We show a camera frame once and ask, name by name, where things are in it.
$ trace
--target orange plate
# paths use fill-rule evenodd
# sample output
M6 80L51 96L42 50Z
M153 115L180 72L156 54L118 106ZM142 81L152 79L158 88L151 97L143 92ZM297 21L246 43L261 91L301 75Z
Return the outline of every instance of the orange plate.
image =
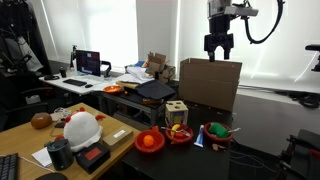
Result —
M103 91L108 94L117 94L118 92L120 92L120 90L120 86L107 86L103 89Z

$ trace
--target wooden table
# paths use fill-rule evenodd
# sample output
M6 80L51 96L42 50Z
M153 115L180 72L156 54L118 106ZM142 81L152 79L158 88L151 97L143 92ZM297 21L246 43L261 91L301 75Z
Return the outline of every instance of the wooden table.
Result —
M100 113L98 110L89 107L86 104L80 103L74 105L68 109L75 112L80 107L84 107L85 110L91 114ZM20 157L27 158L33 162L37 162L33 157L32 153L42 149L44 144L48 141L53 141L54 137L50 136L50 133L54 127L55 123L52 123L49 127L44 129L36 130L30 123L23 124L21 126L15 127L13 129L4 131L0 133L0 155L18 153ZM126 125L110 116L99 121L99 124L103 127L102 137L108 135L112 131ZM88 174L84 171L74 159L73 164L62 171L56 171L51 165L49 168L64 174L68 179L98 179L103 173L105 173L110 167L112 167L117 161L119 161L122 156L124 156L132 147L134 147L134 138L140 132L139 130L132 128L133 137L121 145L119 148L111 152L111 157L102 164L96 171L92 174ZM53 135L61 134L63 129L55 128ZM27 162L19 158L19 177L18 179L35 179L41 175L50 173L30 162Z

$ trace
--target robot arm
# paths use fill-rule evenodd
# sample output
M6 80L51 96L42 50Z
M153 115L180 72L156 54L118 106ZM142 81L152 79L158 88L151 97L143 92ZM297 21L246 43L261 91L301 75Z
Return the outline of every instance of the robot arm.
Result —
M277 22L269 33L269 35L260 41L255 41L251 38L248 25L248 16L257 16L258 10L253 9L248 0L244 0L243 4L232 4L232 0L208 0L207 10L209 19L210 34L205 36L204 50L208 52L210 62L215 61L215 50L221 46L224 50L224 59L229 59L231 48L233 44L233 34L228 34L230 29L230 21L241 17L245 20L247 37L251 43L259 44L264 42L275 30L282 15L283 0L278 1L278 18Z

